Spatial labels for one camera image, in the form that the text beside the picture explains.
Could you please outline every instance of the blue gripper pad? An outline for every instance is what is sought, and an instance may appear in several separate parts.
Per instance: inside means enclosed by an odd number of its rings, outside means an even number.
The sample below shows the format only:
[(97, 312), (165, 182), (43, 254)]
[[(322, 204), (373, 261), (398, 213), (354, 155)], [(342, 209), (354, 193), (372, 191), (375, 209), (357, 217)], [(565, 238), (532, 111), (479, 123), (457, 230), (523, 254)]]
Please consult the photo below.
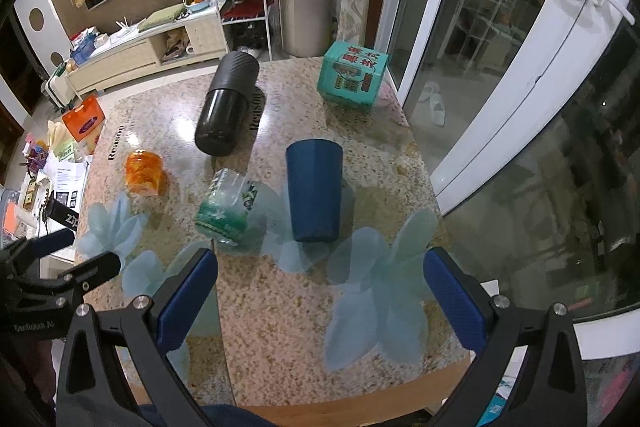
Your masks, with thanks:
[(31, 251), (34, 256), (41, 259), (44, 256), (69, 247), (74, 243), (76, 236), (69, 229), (56, 230), (47, 235), (31, 239)]
[(171, 279), (176, 279), (178, 282), (182, 279), (182, 284), (174, 290), (173, 295), (158, 315), (156, 344), (161, 353), (180, 347), (205, 299), (216, 283), (218, 277), (216, 256), (212, 251), (206, 250), (201, 259), (196, 261), (195, 257), (199, 256), (200, 252), (201, 250), (198, 250), (182, 271), (167, 279), (154, 295), (154, 301), (156, 301), (156, 296), (161, 293), (164, 285), (169, 283)]
[[(443, 253), (450, 261), (450, 266), (447, 266), (440, 256)], [(460, 344), (466, 349), (480, 353), (487, 341), (486, 321), (458, 279), (458, 277), (468, 276), (462, 273), (443, 248), (431, 248), (424, 254), (422, 271), (429, 288), (456, 332)]]

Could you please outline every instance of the metal screw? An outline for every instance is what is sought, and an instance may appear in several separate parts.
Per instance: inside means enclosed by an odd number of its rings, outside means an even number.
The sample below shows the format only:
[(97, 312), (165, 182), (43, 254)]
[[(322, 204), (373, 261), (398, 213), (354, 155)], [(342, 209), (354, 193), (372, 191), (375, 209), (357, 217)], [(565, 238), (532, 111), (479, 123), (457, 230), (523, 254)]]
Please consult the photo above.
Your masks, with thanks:
[(139, 295), (135, 299), (133, 299), (133, 307), (137, 310), (143, 310), (149, 306), (149, 297), (146, 295)]
[(556, 302), (556, 304), (554, 304), (554, 313), (561, 317), (566, 315), (566, 306), (562, 304), (562, 302)]
[(80, 304), (78, 308), (76, 308), (76, 315), (78, 317), (84, 317), (90, 309), (91, 306), (89, 306), (89, 304)]
[(494, 296), (494, 304), (498, 308), (505, 309), (511, 305), (511, 301), (504, 295), (496, 295)]

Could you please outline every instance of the drawer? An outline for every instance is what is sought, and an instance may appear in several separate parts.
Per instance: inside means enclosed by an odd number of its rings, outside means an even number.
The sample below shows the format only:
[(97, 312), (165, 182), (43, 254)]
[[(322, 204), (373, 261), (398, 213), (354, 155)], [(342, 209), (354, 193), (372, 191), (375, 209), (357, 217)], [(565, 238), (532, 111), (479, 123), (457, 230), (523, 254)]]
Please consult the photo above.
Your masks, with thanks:
[(196, 55), (226, 50), (225, 35), (217, 16), (187, 22), (184, 27)]
[(156, 65), (156, 54), (151, 44), (144, 40), (129, 48), (108, 54), (103, 58), (80, 66), (69, 74), (68, 80), (78, 92), (86, 92), (91, 86), (127, 71)]

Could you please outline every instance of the door handle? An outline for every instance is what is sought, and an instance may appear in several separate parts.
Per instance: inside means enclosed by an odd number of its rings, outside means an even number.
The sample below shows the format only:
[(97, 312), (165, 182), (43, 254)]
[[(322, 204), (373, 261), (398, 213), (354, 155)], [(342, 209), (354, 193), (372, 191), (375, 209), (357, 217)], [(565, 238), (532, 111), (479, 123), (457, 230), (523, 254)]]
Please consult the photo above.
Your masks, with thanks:
[[(593, 3), (597, 7), (600, 7), (604, 5), (604, 1), (606, 0), (593, 0)], [(622, 6), (622, 4), (620, 4), (618, 0), (607, 0), (607, 1), (609, 1), (609, 3), (622, 14), (622, 16), (626, 19), (626, 21), (629, 24), (631, 24), (632, 26), (636, 24), (636, 18), (633, 15), (631, 15), (629, 10), (627, 10), (626, 7)]]

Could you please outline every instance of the blue box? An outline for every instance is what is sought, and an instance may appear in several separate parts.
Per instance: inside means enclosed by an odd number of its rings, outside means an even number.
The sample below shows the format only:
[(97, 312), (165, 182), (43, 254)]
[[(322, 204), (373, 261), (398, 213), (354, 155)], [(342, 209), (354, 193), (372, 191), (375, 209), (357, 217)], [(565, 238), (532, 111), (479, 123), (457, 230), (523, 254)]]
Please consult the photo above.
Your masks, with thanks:
[(82, 39), (80, 44), (78, 44), (78, 47), (71, 52), (70, 56), (79, 66), (86, 62), (94, 51), (95, 34), (89, 33), (84, 39)]
[(376, 101), (389, 55), (344, 41), (324, 54), (318, 91), (330, 102), (370, 112)]

